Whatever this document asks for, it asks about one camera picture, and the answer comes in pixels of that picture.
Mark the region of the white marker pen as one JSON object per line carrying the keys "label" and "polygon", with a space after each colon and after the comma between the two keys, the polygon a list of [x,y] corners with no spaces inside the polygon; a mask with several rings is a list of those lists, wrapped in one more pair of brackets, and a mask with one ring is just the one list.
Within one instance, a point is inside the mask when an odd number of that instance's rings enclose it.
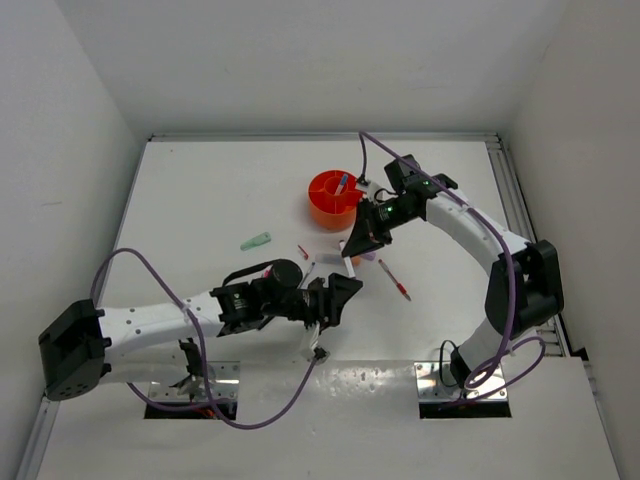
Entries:
{"label": "white marker pen", "polygon": [[[339,241],[339,249],[340,249],[340,253],[343,254],[344,253],[344,248],[346,246],[346,241],[345,240],[340,240]],[[355,274],[355,270],[354,270],[354,266],[352,263],[352,259],[349,256],[343,256],[342,260],[345,264],[345,268],[347,270],[347,276],[351,279],[355,279],[356,278],[356,274]]]}

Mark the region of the purple highlighter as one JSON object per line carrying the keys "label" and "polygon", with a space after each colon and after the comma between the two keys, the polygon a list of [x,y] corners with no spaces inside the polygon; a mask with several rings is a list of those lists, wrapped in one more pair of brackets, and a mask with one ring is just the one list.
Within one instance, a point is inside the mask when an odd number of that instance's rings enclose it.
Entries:
{"label": "purple highlighter", "polygon": [[362,255],[356,255],[356,256],[352,256],[351,260],[354,263],[358,263],[361,262],[363,260],[365,261],[374,261],[376,259],[376,253],[375,252],[370,252],[370,253],[364,253]]}

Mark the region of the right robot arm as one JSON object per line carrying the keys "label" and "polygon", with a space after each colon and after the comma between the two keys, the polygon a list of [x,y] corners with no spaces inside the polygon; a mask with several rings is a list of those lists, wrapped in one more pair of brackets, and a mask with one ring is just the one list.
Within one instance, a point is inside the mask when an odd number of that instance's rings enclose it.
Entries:
{"label": "right robot arm", "polygon": [[516,339],[563,310],[558,252],[550,242],[532,242],[472,207],[456,182],[445,174],[427,176],[411,155],[394,159],[384,170],[394,194],[382,201],[376,188],[368,188],[342,254],[377,251],[391,244],[392,229],[416,219],[439,228],[469,253],[489,279],[485,318],[454,348],[449,375],[460,388],[477,385]]}

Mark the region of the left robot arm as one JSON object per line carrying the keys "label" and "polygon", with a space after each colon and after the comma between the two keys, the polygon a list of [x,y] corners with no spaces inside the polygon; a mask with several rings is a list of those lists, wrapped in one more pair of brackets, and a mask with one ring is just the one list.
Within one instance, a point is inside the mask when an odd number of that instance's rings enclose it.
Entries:
{"label": "left robot arm", "polygon": [[138,371],[133,353],[170,342],[178,342],[186,357],[185,367],[170,378],[199,376],[203,354],[193,340],[256,331],[270,317],[302,323],[303,357],[322,362],[329,353],[319,344],[320,334],[339,325],[363,283],[339,273],[306,287],[302,279],[294,261],[276,259],[235,271],[210,291],[164,304],[98,308],[91,299],[76,301],[38,337],[45,396],[65,401],[102,383],[132,383]]}

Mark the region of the orange highlighter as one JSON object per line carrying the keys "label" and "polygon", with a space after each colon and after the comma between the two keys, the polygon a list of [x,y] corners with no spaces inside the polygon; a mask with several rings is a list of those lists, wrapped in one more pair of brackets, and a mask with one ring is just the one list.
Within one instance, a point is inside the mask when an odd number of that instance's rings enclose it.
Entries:
{"label": "orange highlighter", "polygon": [[[355,267],[359,266],[361,263],[361,258],[359,256],[351,257],[350,260],[352,265]],[[339,254],[319,253],[315,255],[314,261],[322,264],[340,265],[345,263],[346,259]]]}

